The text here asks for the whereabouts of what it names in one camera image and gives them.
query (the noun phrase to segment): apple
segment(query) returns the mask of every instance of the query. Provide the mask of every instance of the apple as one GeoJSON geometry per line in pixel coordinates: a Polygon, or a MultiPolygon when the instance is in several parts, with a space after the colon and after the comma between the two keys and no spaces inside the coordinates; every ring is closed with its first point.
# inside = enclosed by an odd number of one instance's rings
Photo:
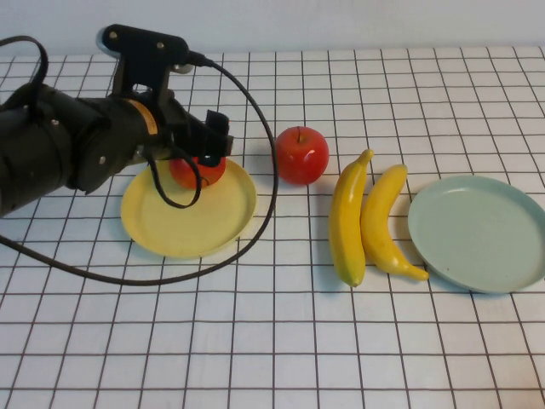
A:
{"type": "MultiPolygon", "coordinates": [[[[225,172],[226,159],[221,158],[220,164],[214,167],[204,166],[198,163],[198,158],[193,158],[193,162],[197,165],[198,171],[201,175],[202,188],[213,185],[220,180],[221,176],[225,172]]],[[[189,163],[184,159],[171,159],[169,161],[170,174],[174,180],[182,187],[186,189],[195,190],[197,188],[197,180],[195,174],[189,166],[189,163]]]]}
{"type": "Polygon", "coordinates": [[[330,160],[325,138],[312,128],[288,128],[276,139],[278,173],[286,182],[309,185],[324,173],[330,160]]]}

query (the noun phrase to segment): table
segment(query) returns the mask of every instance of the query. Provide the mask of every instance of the table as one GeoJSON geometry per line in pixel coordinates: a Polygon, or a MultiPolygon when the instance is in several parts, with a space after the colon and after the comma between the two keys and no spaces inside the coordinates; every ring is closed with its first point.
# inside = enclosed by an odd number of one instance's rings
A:
{"type": "MultiPolygon", "coordinates": [[[[364,49],[211,55],[246,84],[278,134],[322,132],[325,174],[281,183],[274,219],[245,256],[161,288],[120,288],[50,270],[0,247],[0,407],[543,408],[545,283],[473,294],[432,275],[413,282],[367,267],[353,290],[335,276],[327,215],[339,172],[375,150],[367,191],[405,163],[390,228],[411,261],[406,215],[439,178],[506,181],[545,206],[545,57],[539,47],[364,49]]],[[[52,56],[47,83],[105,96],[114,60],[52,56]]],[[[0,60],[0,101],[32,57],[0,60]]],[[[244,96],[207,68],[169,87],[192,114],[232,120],[233,160],[252,175],[256,216],[221,253],[183,262],[131,242],[119,219],[141,166],[84,196],[62,188],[0,219],[0,232],[92,271],[132,279],[190,273],[248,243],[267,210],[265,131],[244,96]]]]}

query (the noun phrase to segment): banana stem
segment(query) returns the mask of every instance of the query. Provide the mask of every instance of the banana stem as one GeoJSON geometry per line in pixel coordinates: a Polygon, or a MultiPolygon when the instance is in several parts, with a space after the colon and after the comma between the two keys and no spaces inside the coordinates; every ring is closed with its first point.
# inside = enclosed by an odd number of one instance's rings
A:
{"type": "Polygon", "coordinates": [[[367,166],[373,156],[375,156],[375,152],[372,149],[365,149],[356,161],[362,166],[367,166]]]}

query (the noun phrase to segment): banana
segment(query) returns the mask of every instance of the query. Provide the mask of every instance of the banana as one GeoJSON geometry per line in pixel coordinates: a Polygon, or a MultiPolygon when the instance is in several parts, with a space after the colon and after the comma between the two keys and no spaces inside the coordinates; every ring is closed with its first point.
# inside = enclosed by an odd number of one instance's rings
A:
{"type": "Polygon", "coordinates": [[[339,278],[356,287],[365,274],[365,254],[359,230],[367,165],[374,153],[367,149],[341,173],[333,192],[329,217],[330,251],[339,278]]]}
{"type": "Polygon", "coordinates": [[[407,167],[398,164],[388,169],[375,183],[361,212],[361,241],[365,253],[382,271],[426,280],[428,273],[407,261],[388,231],[390,210],[406,179],[407,167]]]}

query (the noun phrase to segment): plate rim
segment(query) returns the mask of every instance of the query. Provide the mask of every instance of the plate rim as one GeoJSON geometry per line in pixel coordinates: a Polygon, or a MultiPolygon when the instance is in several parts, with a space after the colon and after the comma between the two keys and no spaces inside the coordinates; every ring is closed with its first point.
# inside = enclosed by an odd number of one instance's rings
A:
{"type": "Polygon", "coordinates": [[[430,185],[426,186],[419,193],[416,194],[416,196],[411,200],[409,212],[407,214],[407,226],[408,226],[408,229],[409,229],[410,240],[413,243],[413,245],[415,246],[416,251],[418,252],[420,257],[422,258],[422,260],[426,263],[426,265],[434,273],[436,273],[437,275],[441,276],[444,279],[447,279],[451,283],[459,285],[461,288],[465,288],[465,289],[468,289],[470,291],[475,291],[475,292],[484,293],[484,294],[508,294],[508,293],[512,293],[512,292],[519,291],[519,290],[522,290],[524,288],[527,288],[527,287],[529,287],[531,285],[534,285],[539,280],[545,279],[545,263],[543,263],[542,264],[542,271],[541,271],[541,274],[540,274],[539,278],[531,281],[527,285],[517,287],[517,288],[512,288],[512,289],[510,289],[508,291],[487,290],[487,289],[484,289],[484,288],[476,288],[476,287],[472,287],[471,285],[463,284],[459,280],[456,280],[455,278],[453,278],[451,275],[448,275],[445,272],[441,271],[439,268],[436,268],[430,261],[428,261],[426,259],[426,257],[422,254],[421,250],[418,248],[418,245],[417,245],[418,240],[415,240],[413,238],[414,237],[413,233],[415,231],[415,227],[414,227],[415,226],[415,224],[414,224],[415,223],[415,221],[414,221],[415,213],[417,212],[418,207],[421,205],[421,203],[423,203],[422,201],[426,200],[428,195],[433,194],[435,190],[437,190],[438,193],[442,192],[443,190],[441,189],[441,187],[443,186],[443,184],[447,183],[448,181],[450,183],[454,183],[456,181],[464,183],[466,181],[472,187],[477,188],[477,189],[479,189],[480,187],[473,185],[473,183],[474,183],[474,181],[480,181],[481,183],[488,184],[488,186],[493,186],[493,187],[497,186],[500,189],[502,189],[503,192],[510,191],[514,195],[514,198],[516,199],[516,202],[517,202],[518,205],[523,205],[523,204],[520,203],[520,201],[522,200],[524,203],[527,203],[527,205],[534,206],[536,208],[537,216],[540,217],[540,219],[542,219],[543,221],[545,221],[545,210],[533,198],[531,198],[528,194],[526,194],[522,190],[520,190],[520,189],[514,187],[513,185],[510,185],[509,183],[506,183],[504,181],[498,181],[497,179],[494,179],[494,178],[491,178],[491,177],[479,176],[479,175],[459,175],[459,176],[450,176],[450,177],[446,177],[444,179],[439,179],[438,181],[435,181],[435,182],[431,183],[430,185]]]}
{"type": "MultiPolygon", "coordinates": [[[[158,163],[158,172],[159,173],[165,172],[164,167],[166,167],[166,164],[164,162],[168,162],[168,161],[158,161],[158,162],[159,162],[158,163]]],[[[126,207],[127,206],[126,206],[125,203],[127,203],[127,200],[129,200],[127,192],[129,191],[131,186],[133,186],[133,184],[137,182],[138,178],[145,177],[146,173],[148,173],[148,174],[150,173],[150,169],[147,166],[145,169],[143,169],[141,172],[139,172],[133,178],[133,180],[130,182],[130,184],[125,188],[125,191],[123,192],[123,197],[122,197],[122,200],[121,200],[121,204],[120,204],[121,223],[123,225],[123,229],[125,230],[127,235],[130,237],[130,239],[133,242],[135,242],[137,245],[139,245],[142,249],[150,251],[153,254],[157,254],[159,256],[164,256],[164,257],[170,257],[170,258],[177,258],[177,259],[181,259],[181,260],[198,259],[200,257],[210,256],[210,255],[212,255],[212,254],[214,254],[214,253],[216,253],[218,251],[224,250],[228,245],[230,245],[234,240],[236,240],[238,237],[240,237],[244,233],[244,231],[248,228],[249,224],[251,223],[252,219],[255,217],[255,213],[256,213],[256,210],[257,210],[257,189],[255,187],[254,181],[252,180],[250,174],[246,171],[246,169],[244,167],[242,167],[240,164],[236,163],[235,161],[227,158],[226,162],[227,162],[227,167],[229,167],[229,166],[233,167],[237,172],[239,172],[240,174],[245,175],[247,181],[249,182],[249,185],[252,187],[251,193],[246,195],[246,197],[251,196],[251,198],[252,198],[251,202],[253,203],[253,208],[249,212],[250,216],[248,218],[248,221],[244,224],[244,226],[236,234],[234,234],[233,237],[231,237],[229,240],[225,241],[221,245],[218,245],[218,246],[216,246],[214,248],[211,248],[209,250],[206,250],[206,251],[200,251],[198,254],[193,254],[193,255],[180,255],[180,254],[168,253],[166,251],[157,251],[157,250],[155,250],[153,248],[150,248],[149,246],[146,246],[146,245],[142,244],[140,241],[135,240],[134,235],[131,234],[131,227],[130,227],[134,223],[128,223],[127,222],[127,216],[126,216],[126,212],[127,212],[126,207]]]]}

